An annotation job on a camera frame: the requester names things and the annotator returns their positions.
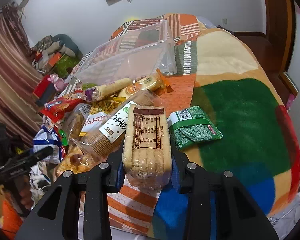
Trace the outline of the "blue white snack bag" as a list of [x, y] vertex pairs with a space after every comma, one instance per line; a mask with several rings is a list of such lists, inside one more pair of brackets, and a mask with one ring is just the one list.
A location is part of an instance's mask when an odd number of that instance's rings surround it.
[[63, 159], [61, 139], [55, 128], [47, 128], [43, 125], [33, 139], [33, 153], [36, 153], [47, 146], [53, 148], [53, 153], [42, 161], [59, 164]]

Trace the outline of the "clear bag fried snacks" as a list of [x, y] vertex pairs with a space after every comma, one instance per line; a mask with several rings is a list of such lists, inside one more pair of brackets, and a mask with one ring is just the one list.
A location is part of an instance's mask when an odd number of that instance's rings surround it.
[[82, 150], [75, 144], [75, 140], [81, 140], [79, 134], [90, 113], [92, 105], [86, 103], [78, 104], [63, 123], [63, 131], [68, 143], [68, 151], [64, 159], [55, 169], [55, 176], [59, 177], [64, 171], [70, 170], [74, 173], [88, 171], [93, 166], [91, 157], [84, 155]]

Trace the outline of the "red snack bag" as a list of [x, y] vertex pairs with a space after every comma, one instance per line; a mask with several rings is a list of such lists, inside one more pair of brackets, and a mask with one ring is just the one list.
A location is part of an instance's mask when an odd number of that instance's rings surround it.
[[85, 103], [85, 100], [81, 98], [81, 93], [70, 93], [46, 103], [40, 113], [50, 118], [52, 122], [58, 122], [80, 103]]

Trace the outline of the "brown biscuit roll white label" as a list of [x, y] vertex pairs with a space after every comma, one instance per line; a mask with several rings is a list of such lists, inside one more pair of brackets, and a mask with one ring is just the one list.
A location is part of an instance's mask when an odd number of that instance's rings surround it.
[[108, 114], [97, 128], [73, 142], [85, 155], [91, 155], [94, 161], [102, 161], [117, 150], [125, 137], [128, 124], [128, 113], [131, 105], [161, 106], [162, 98], [150, 90], [141, 90], [121, 103], [119, 107]]

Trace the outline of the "yellow white snack stick bag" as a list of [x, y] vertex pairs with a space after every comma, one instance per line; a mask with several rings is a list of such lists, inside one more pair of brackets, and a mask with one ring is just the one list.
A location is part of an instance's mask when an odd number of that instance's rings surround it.
[[98, 102], [94, 101], [79, 136], [83, 137], [95, 131], [101, 124], [101, 121], [125, 100], [125, 97], [110, 96]]

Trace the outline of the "green seaweed snack packet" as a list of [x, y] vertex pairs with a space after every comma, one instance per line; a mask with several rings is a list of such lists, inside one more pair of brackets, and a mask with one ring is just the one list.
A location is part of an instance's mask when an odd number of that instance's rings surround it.
[[223, 138], [220, 130], [200, 106], [171, 113], [167, 123], [171, 140], [179, 150], [201, 142]]

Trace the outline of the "beige rice cracker pack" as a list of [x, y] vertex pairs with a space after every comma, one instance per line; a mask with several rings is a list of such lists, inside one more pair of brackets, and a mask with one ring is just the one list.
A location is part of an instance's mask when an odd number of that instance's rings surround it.
[[172, 156], [164, 107], [130, 106], [122, 163], [132, 186], [157, 190], [168, 184]]

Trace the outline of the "purple-end rice roll pack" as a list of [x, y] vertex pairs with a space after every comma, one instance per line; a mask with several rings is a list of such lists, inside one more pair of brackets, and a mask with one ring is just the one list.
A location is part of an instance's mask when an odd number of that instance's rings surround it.
[[87, 102], [101, 101], [126, 88], [132, 83], [133, 81], [130, 78], [126, 77], [124, 79], [119, 79], [108, 84], [91, 87], [82, 92], [81, 99]]

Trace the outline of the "orange-label rice cracker pack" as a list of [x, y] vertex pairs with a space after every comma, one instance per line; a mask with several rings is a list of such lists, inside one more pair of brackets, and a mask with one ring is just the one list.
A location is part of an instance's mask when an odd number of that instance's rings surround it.
[[122, 89], [119, 92], [119, 97], [128, 99], [141, 90], [150, 90], [156, 95], [173, 92], [173, 88], [168, 78], [164, 77], [158, 68], [154, 74], [149, 74], [138, 81], [134, 81], [131, 85]]

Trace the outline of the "pink plush toy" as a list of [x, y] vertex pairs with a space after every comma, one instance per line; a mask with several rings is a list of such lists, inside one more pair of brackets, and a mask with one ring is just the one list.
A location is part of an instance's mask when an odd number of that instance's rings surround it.
[[53, 84], [55, 90], [58, 92], [62, 92], [66, 88], [66, 83], [57, 74], [49, 75], [48, 80]]

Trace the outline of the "green patterned box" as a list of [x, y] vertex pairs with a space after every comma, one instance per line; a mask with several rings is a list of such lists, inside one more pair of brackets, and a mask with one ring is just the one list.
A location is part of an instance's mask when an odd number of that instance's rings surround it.
[[64, 54], [55, 64], [53, 72], [57, 74], [60, 78], [67, 78], [72, 72], [72, 69], [79, 63], [79, 58], [70, 57]]

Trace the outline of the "colourful fleece blanket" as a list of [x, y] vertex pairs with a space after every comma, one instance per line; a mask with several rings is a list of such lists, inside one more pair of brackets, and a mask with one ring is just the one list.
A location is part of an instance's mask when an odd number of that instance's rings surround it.
[[177, 37], [174, 53], [173, 109], [201, 107], [223, 135], [187, 156], [208, 171], [232, 171], [287, 239], [300, 218], [300, 147], [273, 84], [243, 40], [223, 29]]

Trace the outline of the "clear plastic storage bin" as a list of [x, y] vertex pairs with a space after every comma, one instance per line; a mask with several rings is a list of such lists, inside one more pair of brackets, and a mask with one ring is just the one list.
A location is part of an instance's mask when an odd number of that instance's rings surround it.
[[82, 83], [102, 85], [128, 77], [177, 74], [174, 40], [166, 20], [137, 30], [124, 30], [95, 48], [72, 76]]

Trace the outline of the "patchwork striped quilt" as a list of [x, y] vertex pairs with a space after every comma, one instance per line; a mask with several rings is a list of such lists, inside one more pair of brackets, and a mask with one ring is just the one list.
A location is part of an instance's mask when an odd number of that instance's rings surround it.
[[[167, 113], [189, 107], [197, 72], [196, 40], [203, 28], [189, 14], [128, 21], [83, 57], [66, 78], [64, 94], [79, 83], [98, 86], [128, 77], [132, 84], [120, 90], [120, 97], [150, 90]], [[186, 200], [171, 186], [147, 191], [125, 182], [119, 193], [108, 194], [110, 224], [137, 235], [181, 239]]]

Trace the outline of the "brown wooden door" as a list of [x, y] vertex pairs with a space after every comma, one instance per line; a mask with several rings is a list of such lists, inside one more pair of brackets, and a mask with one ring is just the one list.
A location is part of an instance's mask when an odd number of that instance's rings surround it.
[[236, 31], [234, 35], [254, 53], [270, 82], [284, 103], [296, 89], [283, 72], [292, 58], [295, 40], [295, 9], [293, 0], [264, 0], [266, 33]]

